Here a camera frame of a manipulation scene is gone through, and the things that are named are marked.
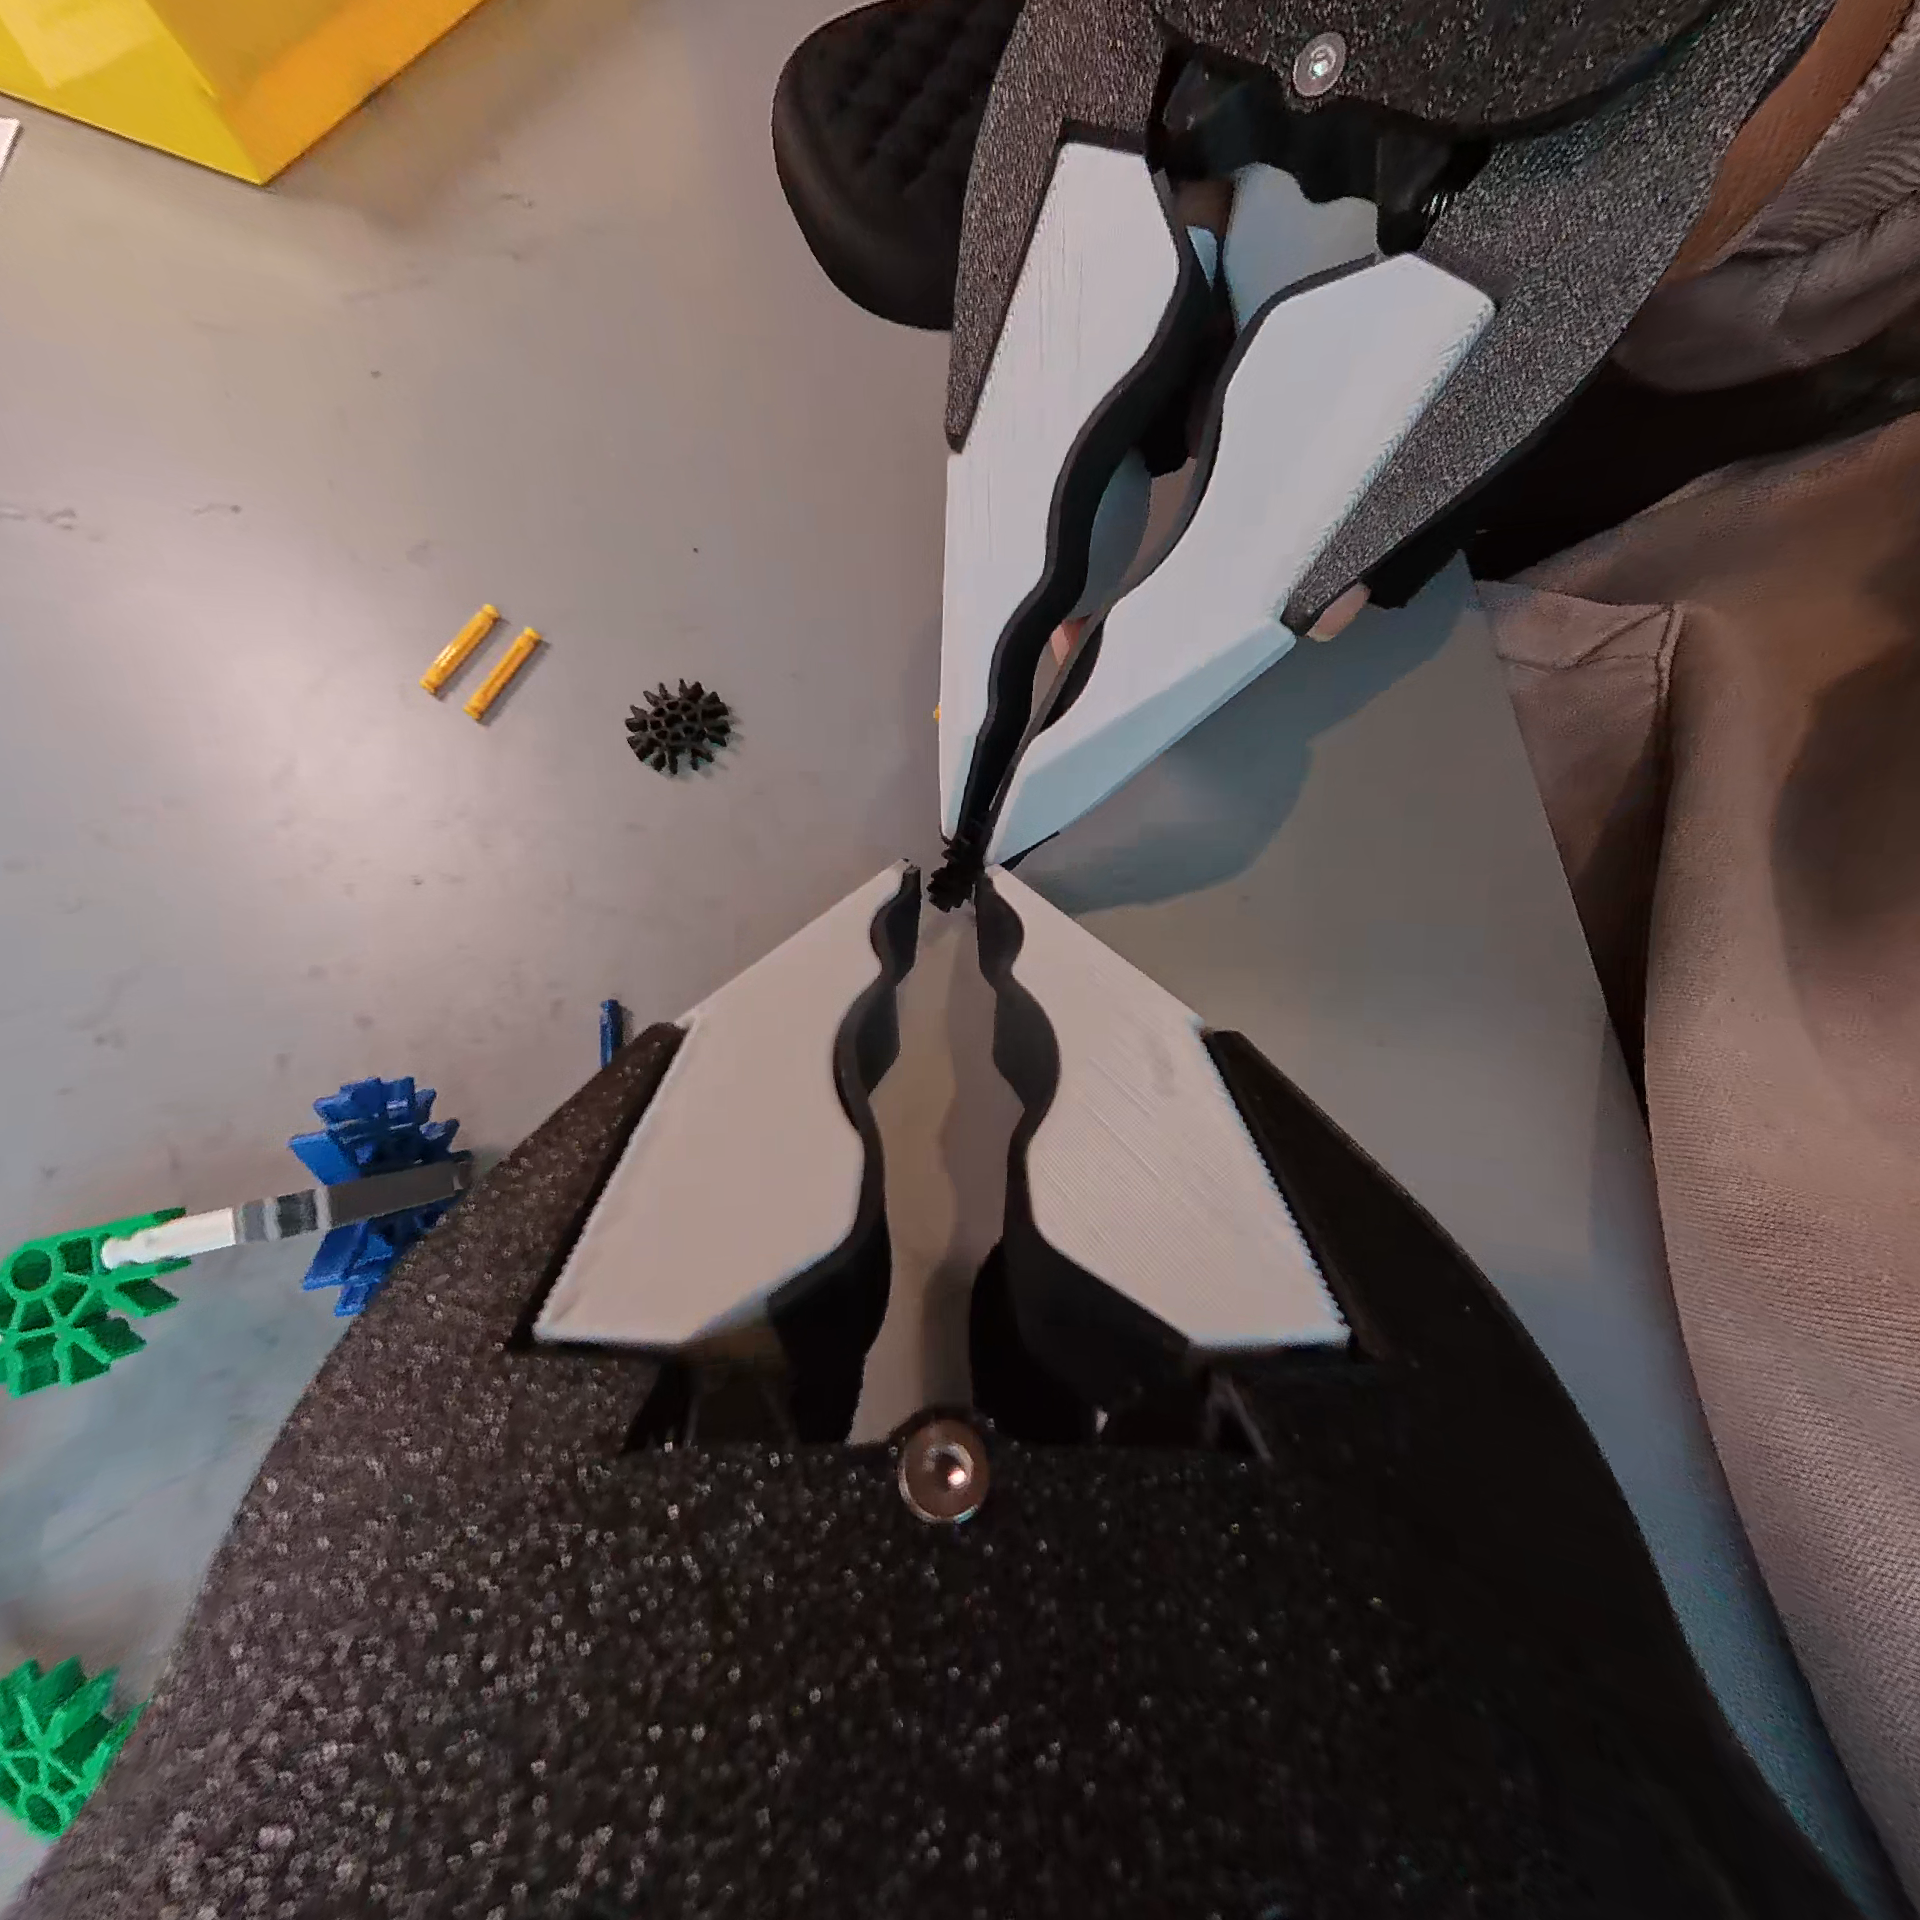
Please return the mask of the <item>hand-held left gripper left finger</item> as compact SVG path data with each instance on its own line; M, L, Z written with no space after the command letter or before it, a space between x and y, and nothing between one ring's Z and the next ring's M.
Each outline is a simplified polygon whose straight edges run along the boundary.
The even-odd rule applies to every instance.
M921 870L899 859L690 1007L532 1342L652 1360L643 1443L845 1443L892 1292L873 1092Z

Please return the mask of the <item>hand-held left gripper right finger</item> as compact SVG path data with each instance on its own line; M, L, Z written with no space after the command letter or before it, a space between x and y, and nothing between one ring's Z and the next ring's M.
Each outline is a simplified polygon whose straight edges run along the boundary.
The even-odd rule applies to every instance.
M1203 1016L1017 875L976 885L1017 1102L976 1277L976 1407L1024 1443L1193 1418L1220 1371L1353 1352Z

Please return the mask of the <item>yellow plastic bin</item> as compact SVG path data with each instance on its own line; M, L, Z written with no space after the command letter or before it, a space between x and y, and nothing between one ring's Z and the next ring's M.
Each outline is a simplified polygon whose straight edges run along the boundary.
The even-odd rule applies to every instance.
M4 2L2 94L251 186L476 2Z

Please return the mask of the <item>multicolour toy construction model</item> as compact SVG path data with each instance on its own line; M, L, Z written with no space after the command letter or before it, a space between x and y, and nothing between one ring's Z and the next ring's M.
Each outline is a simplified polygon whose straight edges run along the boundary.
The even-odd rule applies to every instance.
M105 1379L145 1351L137 1322L176 1308L166 1277L251 1244L315 1239L304 1290L334 1290L355 1317L395 1262L474 1181L460 1125L435 1118L414 1079L360 1079L315 1102L321 1128L290 1139L312 1184L188 1213L118 1216L20 1240L2 1262L2 1382L13 1402ZM2 1679L2 1806L37 1839L61 1838L129 1742L137 1709L113 1708L115 1671L22 1662Z

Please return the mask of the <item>grey desk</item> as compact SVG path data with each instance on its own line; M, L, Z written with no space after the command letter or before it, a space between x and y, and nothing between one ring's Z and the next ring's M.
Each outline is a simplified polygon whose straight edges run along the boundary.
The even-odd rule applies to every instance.
M498 1157L590 1077L603 999L681 1014L937 863L947 348L829 288L771 156L778 71L838 8L485 4L270 190L26 116L8 1253L293 1189L285 1139L364 1074ZM627 717L678 678L737 720L664 776ZM1769 1781L1865 1867L1472 583L1294 652L1027 868L1472 1253Z

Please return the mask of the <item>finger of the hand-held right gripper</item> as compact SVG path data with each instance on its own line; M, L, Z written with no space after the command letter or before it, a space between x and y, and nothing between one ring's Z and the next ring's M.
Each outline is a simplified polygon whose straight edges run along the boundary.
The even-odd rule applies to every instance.
M1404 253L1301 282L1254 312L1198 500L1105 615L1077 702L1022 750L989 861L1070 827L1284 659L1301 632L1289 597L1494 311Z
M1204 335L1210 275L1145 156L1054 162L989 372L948 456L940 768L945 842L984 858L1054 631L1090 586L1097 511Z

